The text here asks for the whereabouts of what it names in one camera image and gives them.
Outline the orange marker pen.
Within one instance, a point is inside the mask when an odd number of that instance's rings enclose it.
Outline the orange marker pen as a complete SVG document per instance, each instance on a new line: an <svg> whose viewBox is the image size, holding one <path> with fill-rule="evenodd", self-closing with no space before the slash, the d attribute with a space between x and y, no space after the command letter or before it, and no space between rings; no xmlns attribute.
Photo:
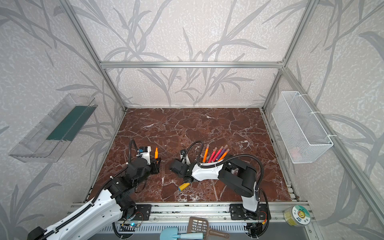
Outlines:
<svg viewBox="0 0 384 240"><path fill-rule="evenodd" d="M207 161L207 156L208 156L208 152L209 152L209 147L210 145L208 144L206 149L205 149L205 154L204 154L204 157L203 157L203 163L205 163Z"/></svg>

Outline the orange capped marker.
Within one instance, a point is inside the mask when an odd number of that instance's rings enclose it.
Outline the orange capped marker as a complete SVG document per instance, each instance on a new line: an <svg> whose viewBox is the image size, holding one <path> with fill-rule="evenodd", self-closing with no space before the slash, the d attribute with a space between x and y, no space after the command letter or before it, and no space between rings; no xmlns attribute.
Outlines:
<svg viewBox="0 0 384 240"><path fill-rule="evenodd" d="M158 159L159 158L159 150L158 150L158 147L156 147L156 150L155 150L155 159Z"/></svg>
<svg viewBox="0 0 384 240"><path fill-rule="evenodd" d="M226 151L220 156L220 158L218 159L218 162L219 161L222 161L224 158L225 158L225 156L228 154L228 152L230 151L230 149L226 149Z"/></svg>

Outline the pink marker pen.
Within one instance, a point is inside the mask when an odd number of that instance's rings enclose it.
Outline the pink marker pen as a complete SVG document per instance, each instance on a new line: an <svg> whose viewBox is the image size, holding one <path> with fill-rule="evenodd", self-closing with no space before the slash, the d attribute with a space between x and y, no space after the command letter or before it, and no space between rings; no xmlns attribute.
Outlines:
<svg viewBox="0 0 384 240"><path fill-rule="evenodd" d="M213 160L213 158L214 158L216 152L217 152L217 147L214 148L214 150L213 150L213 152L212 152L212 154L211 154L211 156L210 156L210 158L209 158L208 163L211 163L211 162L212 162L212 160Z"/></svg>

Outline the red marker pen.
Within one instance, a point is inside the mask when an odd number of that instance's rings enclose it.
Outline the red marker pen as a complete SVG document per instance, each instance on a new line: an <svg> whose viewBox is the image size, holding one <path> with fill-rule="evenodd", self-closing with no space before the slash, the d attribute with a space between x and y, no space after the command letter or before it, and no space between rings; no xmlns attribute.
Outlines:
<svg viewBox="0 0 384 240"><path fill-rule="evenodd" d="M221 151L223 150L223 146L220 147L220 149L216 152L216 154L214 155L214 157L212 158L212 163L215 162L217 160L217 157L220 155Z"/></svg>

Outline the purple capped marker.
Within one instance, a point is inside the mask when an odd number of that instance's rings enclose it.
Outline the purple capped marker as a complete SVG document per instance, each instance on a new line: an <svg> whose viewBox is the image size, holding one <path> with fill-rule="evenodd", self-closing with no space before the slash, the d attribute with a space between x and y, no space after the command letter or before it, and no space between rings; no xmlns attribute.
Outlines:
<svg viewBox="0 0 384 240"><path fill-rule="evenodd" d="M222 157L222 155L225 153L227 148L228 148L228 145L225 145L224 148L222 149L222 151L220 152L220 154L218 155L217 161Z"/></svg>

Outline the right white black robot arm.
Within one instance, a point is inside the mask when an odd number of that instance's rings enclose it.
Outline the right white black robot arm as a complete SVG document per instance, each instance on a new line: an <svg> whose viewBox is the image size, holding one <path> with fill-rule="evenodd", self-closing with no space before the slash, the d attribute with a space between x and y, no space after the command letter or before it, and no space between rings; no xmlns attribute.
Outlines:
<svg viewBox="0 0 384 240"><path fill-rule="evenodd" d="M260 196L267 199L260 188L264 177L262 162L252 155L236 155L225 157L214 163L190 163L174 160L170 171L183 179L184 184L219 180L237 195L241 196L241 204L231 204L229 211L232 220L258 220L266 225L270 217L268 204L260 204Z"/></svg>

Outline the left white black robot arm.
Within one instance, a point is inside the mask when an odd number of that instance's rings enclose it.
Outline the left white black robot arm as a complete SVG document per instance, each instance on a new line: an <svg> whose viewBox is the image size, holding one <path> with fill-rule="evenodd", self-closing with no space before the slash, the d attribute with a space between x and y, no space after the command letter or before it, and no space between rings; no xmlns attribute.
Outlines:
<svg viewBox="0 0 384 240"><path fill-rule="evenodd" d="M120 220L123 213L133 214L136 204L130 195L150 175L159 173L160 162L160 157L149 161L136 158L114 177L110 177L82 207L46 229L33 229L27 239L87 240L102 228Z"/></svg>

